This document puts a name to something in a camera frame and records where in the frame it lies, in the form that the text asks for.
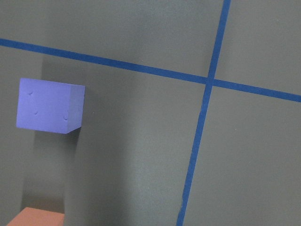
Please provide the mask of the purple foam block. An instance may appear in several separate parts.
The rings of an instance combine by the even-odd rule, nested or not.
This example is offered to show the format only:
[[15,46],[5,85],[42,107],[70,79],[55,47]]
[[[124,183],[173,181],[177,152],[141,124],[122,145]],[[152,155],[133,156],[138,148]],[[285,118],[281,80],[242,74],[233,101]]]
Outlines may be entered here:
[[82,126],[85,86],[21,78],[16,126],[68,134]]

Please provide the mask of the orange foam block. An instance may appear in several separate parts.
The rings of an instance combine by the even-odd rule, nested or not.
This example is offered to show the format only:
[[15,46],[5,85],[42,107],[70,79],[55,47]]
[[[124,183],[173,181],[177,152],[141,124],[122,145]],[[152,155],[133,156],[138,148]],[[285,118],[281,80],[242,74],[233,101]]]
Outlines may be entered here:
[[8,226],[62,226],[63,222],[63,213],[26,207]]

